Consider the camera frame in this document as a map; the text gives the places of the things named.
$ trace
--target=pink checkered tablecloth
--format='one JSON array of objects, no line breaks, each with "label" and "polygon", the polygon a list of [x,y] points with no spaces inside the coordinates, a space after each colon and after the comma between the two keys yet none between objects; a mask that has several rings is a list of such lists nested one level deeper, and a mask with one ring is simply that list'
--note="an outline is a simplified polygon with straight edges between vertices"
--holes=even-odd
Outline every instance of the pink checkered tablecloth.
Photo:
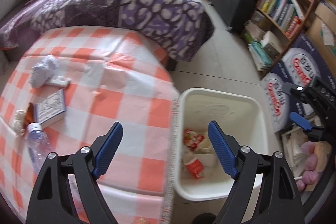
[{"label": "pink checkered tablecloth", "polygon": [[0,191],[25,220],[36,174],[24,138],[10,128],[15,111],[58,88],[31,88],[31,68],[53,54],[65,90],[66,117],[45,128],[59,155],[75,153],[105,135],[115,121],[124,135],[106,175],[98,180],[120,224],[143,217],[169,222],[172,144],[178,93],[160,64],[166,52],[137,32],[77,26],[45,32],[26,52],[0,97]]}]

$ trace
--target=blue gripper pad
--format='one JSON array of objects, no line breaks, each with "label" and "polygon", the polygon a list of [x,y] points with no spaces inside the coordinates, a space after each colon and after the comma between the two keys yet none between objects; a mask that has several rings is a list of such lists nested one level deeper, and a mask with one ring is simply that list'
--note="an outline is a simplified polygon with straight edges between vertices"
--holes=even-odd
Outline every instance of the blue gripper pad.
[{"label": "blue gripper pad", "polygon": [[224,172],[235,179],[239,175],[236,168],[235,155],[232,153],[229,145],[224,140],[221,132],[218,130],[214,122],[209,123],[208,135]]},{"label": "blue gripper pad", "polygon": [[96,179],[98,179],[101,175],[106,174],[122,137],[123,127],[120,123],[118,123],[96,155],[95,168],[92,171],[92,174]]},{"label": "blue gripper pad", "polygon": [[313,129],[311,123],[296,112],[291,112],[289,118],[304,131],[311,131]]}]

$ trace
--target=white trash bin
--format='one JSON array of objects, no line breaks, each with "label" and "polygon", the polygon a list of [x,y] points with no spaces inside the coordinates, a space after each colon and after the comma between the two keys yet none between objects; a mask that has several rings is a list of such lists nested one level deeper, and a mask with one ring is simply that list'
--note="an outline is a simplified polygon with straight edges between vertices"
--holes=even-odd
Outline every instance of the white trash bin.
[{"label": "white trash bin", "polygon": [[[174,186],[177,193],[187,200],[226,198],[234,182],[224,172],[218,159],[214,168],[205,167],[203,179],[195,179],[182,170],[184,130],[205,132],[213,120],[217,121],[225,134],[234,136],[240,145],[250,146],[256,153],[270,154],[264,113],[256,100],[216,90],[186,90],[179,100]],[[254,188],[260,187],[261,180],[262,175],[258,174]]]}]

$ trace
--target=red logo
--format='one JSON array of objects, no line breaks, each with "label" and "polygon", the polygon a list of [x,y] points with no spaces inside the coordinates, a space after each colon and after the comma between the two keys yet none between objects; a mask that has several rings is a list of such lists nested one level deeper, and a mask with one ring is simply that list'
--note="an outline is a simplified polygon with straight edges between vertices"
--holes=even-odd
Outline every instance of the red logo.
[{"label": "red logo", "polygon": [[273,83],[268,83],[267,88],[268,88],[269,96],[271,97],[271,101],[272,101],[272,104],[273,104],[273,109],[275,110],[275,114],[278,117],[278,116],[281,115],[281,111],[280,111],[281,105],[280,105],[280,102],[277,99],[277,97],[275,96],[275,93],[273,91]]},{"label": "red logo", "polygon": [[295,58],[293,60],[293,66],[296,70],[297,75],[300,77],[301,82],[304,85],[308,85],[311,79],[302,71],[301,66],[300,66],[300,59]]}]

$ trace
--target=cardboard box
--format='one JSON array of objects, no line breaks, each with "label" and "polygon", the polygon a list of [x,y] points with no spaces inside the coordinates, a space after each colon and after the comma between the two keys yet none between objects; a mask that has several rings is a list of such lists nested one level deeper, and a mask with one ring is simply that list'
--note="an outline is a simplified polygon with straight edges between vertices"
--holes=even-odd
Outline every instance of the cardboard box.
[{"label": "cardboard box", "polygon": [[285,64],[279,61],[274,68],[261,80],[261,86],[267,99],[268,109],[272,116],[274,133],[291,126],[291,112],[304,116],[303,105],[294,97],[282,92],[283,83],[292,83]]},{"label": "cardboard box", "polygon": [[320,52],[332,75],[336,78],[336,46],[325,45],[322,33],[322,23],[324,22],[336,34],[336,15],[322,3],[318,5],[315,14],[317,17],[306,35]]},{"label": "cardboard box", "polygon": [[[314,44],[304,34],[300,34],[282,58],[294,84],[306,86],[314,76],[336,89],[335,79]],[[314,112],[309,104],[303,104],[305,115]]]},{"label": "cardboard box", "polygon": [[303,117],[313,113],[309,104],[303,104],[282,93],[282,84],[289,82],[306,86],[315,75],[336,89],[335,79],[321,54],[304,34],[300,34],[282,60],[261,80],[272,115],[274,132],[291,126],[291,112]]}]

